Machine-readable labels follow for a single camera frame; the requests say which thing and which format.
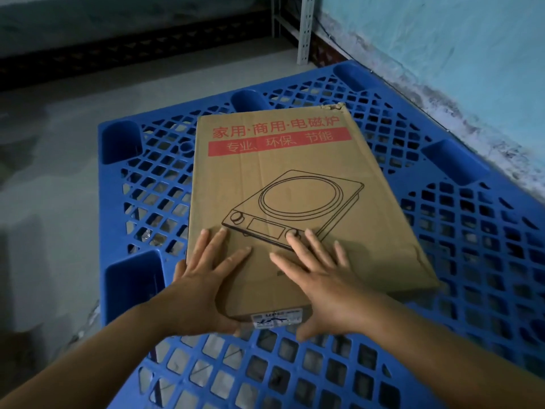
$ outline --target induction cooker drawing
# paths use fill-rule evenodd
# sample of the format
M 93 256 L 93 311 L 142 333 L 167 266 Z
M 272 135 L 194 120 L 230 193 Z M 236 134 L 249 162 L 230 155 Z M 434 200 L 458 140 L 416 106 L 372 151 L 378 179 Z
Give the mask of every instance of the induction cooker drawing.
M 283 173 L 235 206 L 222 225 L 270 244 L 292 250 L 286 233 L 303 238 L 310 228 L 320 241 L 359 199 L 360 182 L 318 173 Z

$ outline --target right hand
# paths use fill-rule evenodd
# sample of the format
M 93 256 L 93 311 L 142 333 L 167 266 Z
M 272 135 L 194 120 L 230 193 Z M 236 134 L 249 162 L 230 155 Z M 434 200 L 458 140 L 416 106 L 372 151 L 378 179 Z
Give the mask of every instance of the right hand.
M 309 272 L 279 254 L 270 254 L 271 261 L 312 303 L 312 316 L 297 329 L 297 340 L 357 331 L 361 328 L 363 299 L 374 292 L 352 272 L 346 251 L 338 241 L 334 243 L 334 261 L 311 230 L 307 229 L 305 236 L 314 254 L 294 235 L 288 234 L 287 240 Z

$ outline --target cardboard box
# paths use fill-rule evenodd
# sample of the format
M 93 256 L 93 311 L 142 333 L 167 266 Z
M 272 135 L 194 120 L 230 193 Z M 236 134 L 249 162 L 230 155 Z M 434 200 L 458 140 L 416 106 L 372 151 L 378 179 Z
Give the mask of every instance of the cardboard box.
M 218 307 L 258 328 L 310 312 L 307 297 L 269 260 L 279 251 L 296 261 L 290 229 L 304 240 L 310 228 L 327 247 L 339 240 L 354 272 L 377 290 L 405 295 L 439 286 L 341 103 L 199 118 L 188 255 L 202 228 L 221 225 L 231 229 L 225 254 L 248 245 L 253 254 L 222 286 Z

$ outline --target concrete floor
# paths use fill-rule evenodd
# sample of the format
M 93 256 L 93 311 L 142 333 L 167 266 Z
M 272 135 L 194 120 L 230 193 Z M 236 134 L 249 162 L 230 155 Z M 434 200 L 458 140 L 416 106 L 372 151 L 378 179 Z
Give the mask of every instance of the concrete floor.
M 97 125 L 314 68 L 261 39 L 0 94 L 0 329 L 39 363 L 98 328 Z

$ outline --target left hand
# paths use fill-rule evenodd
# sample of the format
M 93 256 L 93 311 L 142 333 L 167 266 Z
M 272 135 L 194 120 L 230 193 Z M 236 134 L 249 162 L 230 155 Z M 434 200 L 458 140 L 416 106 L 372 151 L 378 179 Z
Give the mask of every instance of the left hand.
M 216 295 L 223 280 L 250 254 L 251 247 L 240 249 L 216 268 L 213 261 L 220 251 L 227 229 L 221 228 L 210 242 L 210 232 L 201 231 L 189 264 L 176 264 L 172 284 L 152 298 L 153 310 L 164 335 L 185 336 L 204 333 L 237 334 L 240 323 L 220 314 Z

